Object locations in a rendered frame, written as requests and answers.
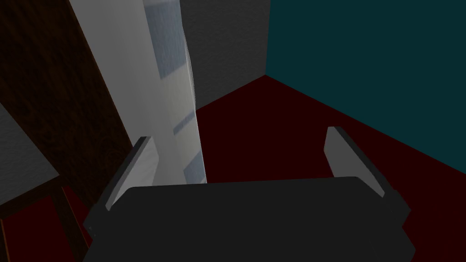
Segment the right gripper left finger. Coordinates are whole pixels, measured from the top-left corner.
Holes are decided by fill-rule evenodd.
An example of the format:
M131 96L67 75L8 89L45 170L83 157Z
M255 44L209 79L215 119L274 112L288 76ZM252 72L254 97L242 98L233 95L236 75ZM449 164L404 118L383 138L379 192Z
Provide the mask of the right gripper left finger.
M159 155L154 139L151 136L141 136L109 183L105 208L110 210L129 188L152 186L158 162Z

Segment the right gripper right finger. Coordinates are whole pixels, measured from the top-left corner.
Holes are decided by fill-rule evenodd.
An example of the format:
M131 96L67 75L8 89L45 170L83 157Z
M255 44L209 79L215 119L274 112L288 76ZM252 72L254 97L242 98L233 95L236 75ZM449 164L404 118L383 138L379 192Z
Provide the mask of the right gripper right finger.
M324 154L334 177L358 177L381 197L394 190L342 127L327 128Z

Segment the white tall cabinet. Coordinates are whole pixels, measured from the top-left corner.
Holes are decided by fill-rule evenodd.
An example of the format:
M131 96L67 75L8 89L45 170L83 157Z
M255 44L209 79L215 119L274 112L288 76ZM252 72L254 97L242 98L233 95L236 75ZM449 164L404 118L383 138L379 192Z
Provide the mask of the white tall cabinet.
M125 184L206 183L180 0L70 0L132 144L153 138Z

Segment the dark brown wooden table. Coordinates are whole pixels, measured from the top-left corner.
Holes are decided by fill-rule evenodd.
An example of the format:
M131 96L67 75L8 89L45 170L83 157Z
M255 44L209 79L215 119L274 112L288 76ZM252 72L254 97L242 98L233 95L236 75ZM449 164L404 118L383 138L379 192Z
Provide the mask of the dark brown wooden table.
M132 149L70 0L0 0L0 104L58 177L50 195L75 262L89 245L63 189L91 208Z

